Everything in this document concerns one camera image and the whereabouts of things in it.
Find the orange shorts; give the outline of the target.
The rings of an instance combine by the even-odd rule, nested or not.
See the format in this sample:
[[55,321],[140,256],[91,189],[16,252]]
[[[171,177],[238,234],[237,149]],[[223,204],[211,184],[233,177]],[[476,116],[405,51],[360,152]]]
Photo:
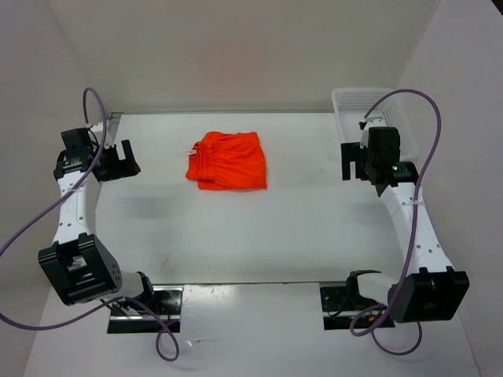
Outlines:
[[189,151],[185,177],[201,190],[266,189],[266,157],[258,134],[206,133]]

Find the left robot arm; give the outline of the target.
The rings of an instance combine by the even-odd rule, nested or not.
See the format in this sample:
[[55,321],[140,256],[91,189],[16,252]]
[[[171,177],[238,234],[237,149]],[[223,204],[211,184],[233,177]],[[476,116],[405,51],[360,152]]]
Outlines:
[[150,279],[119,267],[95,233],[90,207],[97,201],[92,191],[100,184],[140,173],[130,142],[121,142],[121,159],[102,123],[64,131],[61,137],[64,150],[53,176],[63,203],[56,234],[50,246],[39,251],[42,271],[67,306],[123,296],[129,297],[126,309],[150,313],[157,303]]

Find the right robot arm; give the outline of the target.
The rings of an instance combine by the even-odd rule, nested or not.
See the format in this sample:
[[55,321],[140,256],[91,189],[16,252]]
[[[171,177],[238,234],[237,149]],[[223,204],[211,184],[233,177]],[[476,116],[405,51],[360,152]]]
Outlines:
[[347,278],[346,303],[361,309],[370,301],[391,309],[399,323],[451,320],[469,288],[444,253],[429,218],[419,173],[401,159],[394,127],[372,126],[362,139],[341,145],[342,178],[368,181],[391,217],[404,269],[398,279],[376,270],[354,271]]

